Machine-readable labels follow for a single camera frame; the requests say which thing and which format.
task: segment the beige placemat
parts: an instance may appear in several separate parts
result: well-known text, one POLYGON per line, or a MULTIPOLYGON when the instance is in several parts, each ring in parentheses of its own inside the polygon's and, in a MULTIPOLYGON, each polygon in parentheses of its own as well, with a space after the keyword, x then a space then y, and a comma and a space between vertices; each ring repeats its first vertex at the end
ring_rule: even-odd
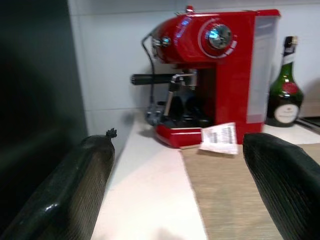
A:
MULTIPOLYGON (((238 147, 236 156, 181 150, 209 240, 281 240, 238 147)), ((320 143, 300 147, 320 163, 320 143)))

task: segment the espresso machine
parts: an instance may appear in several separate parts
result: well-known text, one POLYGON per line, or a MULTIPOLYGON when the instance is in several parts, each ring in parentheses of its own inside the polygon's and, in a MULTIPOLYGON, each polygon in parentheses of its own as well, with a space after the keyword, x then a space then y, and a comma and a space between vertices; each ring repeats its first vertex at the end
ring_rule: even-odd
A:
POLYGON ((238 144, 261 132, 279 17, 276 9, 197 13, 187 6, 152 30, 142 40, 152 74, 134 74, 131 83, 151 85, 145 119, 157 138, 174 148, 197 145, 202 128, 230 122, 238 144), (181 72, 155 73, 149 37, 153 56, 181 72), (164 83, 166 99, 155 102, 154 87, 164 83))

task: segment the paper receipt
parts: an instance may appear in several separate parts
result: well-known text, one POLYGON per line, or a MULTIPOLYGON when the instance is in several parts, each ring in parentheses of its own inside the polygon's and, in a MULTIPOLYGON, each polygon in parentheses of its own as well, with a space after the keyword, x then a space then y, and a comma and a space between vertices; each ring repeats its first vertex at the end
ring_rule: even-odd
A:
POLYGON ((203 128, 201 135, 200 149, 222 154, 238 154, 234 122, 203 128))

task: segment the green glass bottle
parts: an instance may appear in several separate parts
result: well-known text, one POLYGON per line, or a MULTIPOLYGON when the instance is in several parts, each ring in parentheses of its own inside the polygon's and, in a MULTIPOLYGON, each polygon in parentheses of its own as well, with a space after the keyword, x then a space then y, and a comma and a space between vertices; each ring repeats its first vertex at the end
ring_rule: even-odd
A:
POLYGON ((297 44, 298 38, 296 36, 287 36, 284 40, 281 71, 269 91, 265 121, 267 125, 291 127, 299 115, 304 94, 295 83, 293 77, 297 44))

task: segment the white countertop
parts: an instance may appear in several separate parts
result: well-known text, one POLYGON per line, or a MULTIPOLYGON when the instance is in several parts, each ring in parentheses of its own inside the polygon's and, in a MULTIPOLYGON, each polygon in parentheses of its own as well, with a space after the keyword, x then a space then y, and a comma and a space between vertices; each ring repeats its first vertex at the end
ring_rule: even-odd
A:
MULTIPOLYGON (((263 131, 293 144, 320 143, 320 135, 299 125, 266 125, 263 131)), ((91 240, 207 239, 179 150, 153 135, 153 128, 137 113, 91 240)))

